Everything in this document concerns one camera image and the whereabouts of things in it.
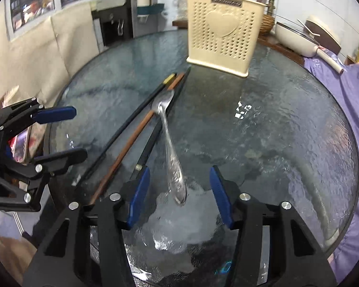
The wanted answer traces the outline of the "black gold-tipped chopstick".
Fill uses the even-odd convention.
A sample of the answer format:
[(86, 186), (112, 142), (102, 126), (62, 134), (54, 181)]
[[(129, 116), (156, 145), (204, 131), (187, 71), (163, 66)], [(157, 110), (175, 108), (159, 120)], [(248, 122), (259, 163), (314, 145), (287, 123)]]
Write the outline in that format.
[(77, 187), (79, 184), (84, 182), (86, 179), (90, 178), (90, 176), (93, 174), (93, 172), (96, 170), (96, 168), (99, 166), (99, 163), (104, 160), (106, 157), (107, 151), (111, 148), (113, 143), (122, 135), (122, 133), (125, 131), (125, 129), (133, 122), (134, 119), (137, 118), (137, 116), (142, 112), (142, 110), (147, 107), (153, 101), (153, 99), (163, 91), (164, 88), (166, 88), (168, 83), (171, 83), (175, 77), (177, 76), (177, 73), (171, 73), (168, 77), (166, 77), (162, 83), (160, 83), (156, 89), (152, 93), (150, 93), (145, 100), (142, 101), (142, 103), (135, 109), (135, 111), (125, 120), (125, 122), (121, 125), (121, 127), (111, 136), (111, 138), (108, 140), (104, 148), (102, 148), (101, 153), (98, 155), (98, 157), (87, 167), (85, 172), (83, 174), (80, 174), (77, 176), (77, 178), (72, 182), (73, 187)]

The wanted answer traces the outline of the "silver metal spoon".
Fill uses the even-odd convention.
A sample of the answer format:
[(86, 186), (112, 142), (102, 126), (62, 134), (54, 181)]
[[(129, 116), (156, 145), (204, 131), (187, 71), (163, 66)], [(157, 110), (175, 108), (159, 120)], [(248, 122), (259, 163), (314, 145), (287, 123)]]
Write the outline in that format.
[(178, 205), (183, 205), (187, 199), (187, 187), (180, 161), (172, 143), (168, 130), (167, 109), (174, 100), (174, 90), (161, 92), (151, 104), (151, 110), (159, 116), (165, 137), (165, 150), (167, 158), (168, 190)]

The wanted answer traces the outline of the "smartphone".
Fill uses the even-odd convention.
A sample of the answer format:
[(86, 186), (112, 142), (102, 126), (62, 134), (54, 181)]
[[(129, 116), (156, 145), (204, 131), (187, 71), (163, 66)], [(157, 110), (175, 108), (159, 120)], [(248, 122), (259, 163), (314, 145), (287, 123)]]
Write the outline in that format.
[(24, 163), (28, 154), (28, 144), (30, 138), (31, 127), (27, 127), (24, 131), (16, 135), (13, 139), (11, 152), (13, 159), (17, 163)]

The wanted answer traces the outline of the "brown chopstick under spoon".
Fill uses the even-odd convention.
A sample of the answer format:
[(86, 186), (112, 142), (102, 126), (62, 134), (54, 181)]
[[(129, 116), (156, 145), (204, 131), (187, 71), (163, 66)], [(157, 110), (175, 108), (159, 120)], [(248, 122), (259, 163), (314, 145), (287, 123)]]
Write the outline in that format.
[[(186, 76), (187, 73), (180, 73), (168, 87), (164, 86), (164, 90), (161, 93), (159, 93), (159, 95), (157, 96), (157, 97), (164, 97), (168, 95), (169, 97), (169, 100), (167, 102), (163, 100), (161, 103), (162, 105), (158, 107), (158, 109), (163, 108), (163, 113), (166, 113), (166, 111), (170, 109), (170, 103), (174, 99), (174, 93), (175, 93), (174, 88), (178, 84), (181, 84), (183, 82), (183, 79), (186, 79)], [(127, 140), (124, 148), (122, 148), (120, 154), (115, 159), (115, 162), (110, 166), (107, 174), (102, 178), (101, 182), (98, 184), (95, 193), (92, 195), (90, 199), (89, 205), (94, 204), (97, 201), (97, 199), (99, 199), (99, 197), (104, 193), (108, 184), (111, 182), (116, 172), (120, 168), (122, 161), (126, 157), (127, 153), (129, 152), (129, 150), (131, 149), (137, 138), (140, 136), (141, 132), (145, 129), (145, 127), (151, 121), (151, 119), (155, 114), (158, 115), (158, 113), (155, 111), (155, 108), (153, 107), (146, 114), (145, 118), (136, 127), (135, 131), (131, 134), (131, 136)]]

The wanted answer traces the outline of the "beige curtain cloth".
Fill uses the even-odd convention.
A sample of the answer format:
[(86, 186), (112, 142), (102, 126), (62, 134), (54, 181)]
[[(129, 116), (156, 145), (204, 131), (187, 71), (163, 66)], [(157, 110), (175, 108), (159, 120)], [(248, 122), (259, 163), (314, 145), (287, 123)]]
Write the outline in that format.
[(52, 106), (69, 80), (99, 53), (90, 3), (79, 3), (47, 16), (9, 39), (0, 3), (0, 99), (18, 87), (17, 102), (31, 97)]

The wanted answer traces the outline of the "black short chopstick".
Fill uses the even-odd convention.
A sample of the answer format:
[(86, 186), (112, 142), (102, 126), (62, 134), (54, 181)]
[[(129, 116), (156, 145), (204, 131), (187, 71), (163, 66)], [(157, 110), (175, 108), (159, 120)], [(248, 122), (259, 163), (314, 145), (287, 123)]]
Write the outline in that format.
[[(191, 71), (191, 68), (188, 67), (185, 72), (184, 79), (180, 81), (179, 87), (174, 90), (174, 97), (166, 110), (167, 115), (169, 115), (171, 109), (173, 108), (174, 104), (176, 103), (176, 100), (178, 99), (179, 95), (181, 94), (181, 91), (183, 89), (183, 86), (185, 85), (185, 82), (187, 80), (187, 77), (188, 77), (190, 71)], [(130, 180), (136, 179), (138, 177), (140, 170), (146, 165), (146, 163), (150, 157), (151, 151), (153, 151), (153, 148), (154, 148), (157, 140), (159, 139), (162, 129), (163, 129), (162, 122), (160, 119), (158, 119), (158, 122), (157, 122), (153, 132), (151, 133), (151, 136), (150, 136), (147, 144), (145, 145), (144, 150), (142, 151), (142, 154), (140, 155), (140, 158), (135, 166), (135, 169), (133, 170), (133, 172), (131, 174)]]

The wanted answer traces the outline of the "round glass table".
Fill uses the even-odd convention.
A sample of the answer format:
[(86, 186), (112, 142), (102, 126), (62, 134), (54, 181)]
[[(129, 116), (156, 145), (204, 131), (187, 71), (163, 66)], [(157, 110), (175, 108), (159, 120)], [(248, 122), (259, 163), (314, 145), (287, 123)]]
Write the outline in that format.
[(138, 125), (133, 121), (84, 182), (72, 182), (170, 73), (191, 71), (168, 115), (187, 200), (168, 193), (165, 139), (147, 165), (151, 182), (135, 227), (124, 236), (137, 286), (222, 286), (237, 232), (221, 221), (209, 184), (217, 166), (266, 204), (293, 204), (326, 255), (344, 236), (359, 196), (355, 137), (333, 95), (309, 71), (258, 45), (246, 78), (187, 63), (187, 32), (123, 42), (80, 69), (59, 95), (74, 119), (53, 123), (45, 149), (81, 147), (87, 160), (50, 186), (58, 207), (89, 202)]

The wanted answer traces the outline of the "grey water dispenser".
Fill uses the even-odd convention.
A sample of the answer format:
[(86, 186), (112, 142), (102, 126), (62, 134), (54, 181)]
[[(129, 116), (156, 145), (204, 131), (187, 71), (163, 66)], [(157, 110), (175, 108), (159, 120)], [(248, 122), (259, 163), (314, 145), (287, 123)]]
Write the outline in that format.
[(92, 16), (99, 20), (104, 46), (133, 38), (131, 0), (97, 0)]

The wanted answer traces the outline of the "paper cup dispenser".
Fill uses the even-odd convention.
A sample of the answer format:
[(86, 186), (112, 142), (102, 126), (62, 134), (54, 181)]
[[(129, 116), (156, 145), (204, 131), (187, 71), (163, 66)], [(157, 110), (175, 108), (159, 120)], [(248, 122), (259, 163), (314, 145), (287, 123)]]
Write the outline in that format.
[(149, 17), (161, 15), (165, 4), (158, 0), (137, 0), (137, 19), (139, 23), (146, 23)]

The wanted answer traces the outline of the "cream plastic utensil holder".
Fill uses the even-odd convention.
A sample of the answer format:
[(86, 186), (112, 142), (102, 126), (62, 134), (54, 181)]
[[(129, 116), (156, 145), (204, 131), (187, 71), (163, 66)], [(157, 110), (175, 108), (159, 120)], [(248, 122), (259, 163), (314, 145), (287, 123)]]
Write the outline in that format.
[(252, 0), (187, 0), (187, 62), (246, 78), (264, 8)]

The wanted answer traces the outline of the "white pan with lid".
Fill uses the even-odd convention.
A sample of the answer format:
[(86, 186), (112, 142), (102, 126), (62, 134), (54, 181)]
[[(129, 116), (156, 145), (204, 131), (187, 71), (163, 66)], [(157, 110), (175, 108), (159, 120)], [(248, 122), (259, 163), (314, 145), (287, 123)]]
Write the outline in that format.
[(339, 75), (344, 71), (343, 67), (330, 57), (324, 48), (319, 45), (312, 37), (298, 29), (287, 26), (284, 23), (275, 24), (275, 37), (280, 44), (293, 50), (295, 53), (306, 58), (320, 57)]

